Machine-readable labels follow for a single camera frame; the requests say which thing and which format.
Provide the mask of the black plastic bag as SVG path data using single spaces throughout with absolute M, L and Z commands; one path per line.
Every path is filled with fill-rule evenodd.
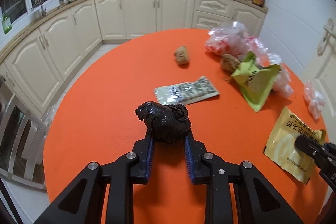
M 188 110 L 183 104 L 162 105 L 147 101 L 136 108 L 135 114 L 158 142 L 175 143 L 191 131 Z

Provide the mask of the white chair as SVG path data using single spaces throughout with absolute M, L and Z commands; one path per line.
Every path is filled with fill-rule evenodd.
M 48 131 L 1 77 L 1 175 L 45 190 L 43 148 Z

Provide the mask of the green snack bag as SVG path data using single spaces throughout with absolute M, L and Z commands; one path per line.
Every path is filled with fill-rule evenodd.
M 264 106 L 279 72 L 280 65 L 277 64 L 258 68 L 255 54 L 248 52 L 231 77 L 238 84 L 247 104 L 255 112 L 259 112 Z

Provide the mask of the white door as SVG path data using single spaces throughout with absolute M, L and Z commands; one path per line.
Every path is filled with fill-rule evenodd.
M 323 0 L 312 12 L 318 38 L 305 68 L 304 80 L 311 80 L 325 98 L 322 118 L 329 140 L 335 142 L 335 0 Z

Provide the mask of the yellow snack bag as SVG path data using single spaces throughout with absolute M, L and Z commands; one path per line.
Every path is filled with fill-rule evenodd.
M 264 155 L 298 181 L 307 184 L 315 170 L 311 157 L 299 151 L 294 143 L 300 135 L 322 145 L 325 130 L 312 130 L 298 116 L 284 107 L 268 137 Z

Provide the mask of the orange round table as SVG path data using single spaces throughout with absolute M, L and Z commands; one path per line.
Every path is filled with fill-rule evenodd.
M 45 142 L 49 207 L 38 223 L 314 223 L 327 184 L 291 167 L 321 148 L 303 83 L 253 53 L 224 80 L 204 30 L 155 32 L 92 64 L 63 98 Z

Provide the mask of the cream kitchen cabinets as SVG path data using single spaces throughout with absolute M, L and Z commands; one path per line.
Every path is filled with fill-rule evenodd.
M 236 20 L 258 36 L 267 12 L 245 0 L 78 0 L 31 23 L 1 50 L 1 79 L 41 117 L 104 42 Z

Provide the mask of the white striped snack wrapper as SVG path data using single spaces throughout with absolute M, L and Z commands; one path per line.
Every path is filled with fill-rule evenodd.
M 194 82 L 185 82 L 154 89 L 158 103 L 162 105 L 190 105 L 220 95 L 212 82 L 201 76 Z

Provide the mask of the clear plastic bag red print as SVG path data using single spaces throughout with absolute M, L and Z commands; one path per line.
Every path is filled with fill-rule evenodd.
M 289 98 L 293 94 L 290 86 L 290 74 L 284 67 L 281 57 L 272 53 L 256 36 L 250 36 L 244 24 L 234 21 L 223 23 L 220 27 L 209 31 L 210 38 L 205 42 L 205 49 L 218 56 L 229 54 L 242 60 L 248 52 L 256 56 L 256 63 L 261 67 L 280 65 L 280 72 L 273 84 L 273 90 L 283 97 Z

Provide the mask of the small clear plastic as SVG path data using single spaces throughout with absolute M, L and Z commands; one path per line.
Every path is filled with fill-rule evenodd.
M 312 81 L 308 81 L 305 84 L 303 88 L 303 98 L 307 104 L 309 114 L 314 120 L 318 120 L 325 106 L 325 99 L 320 92 L 315 90 Z

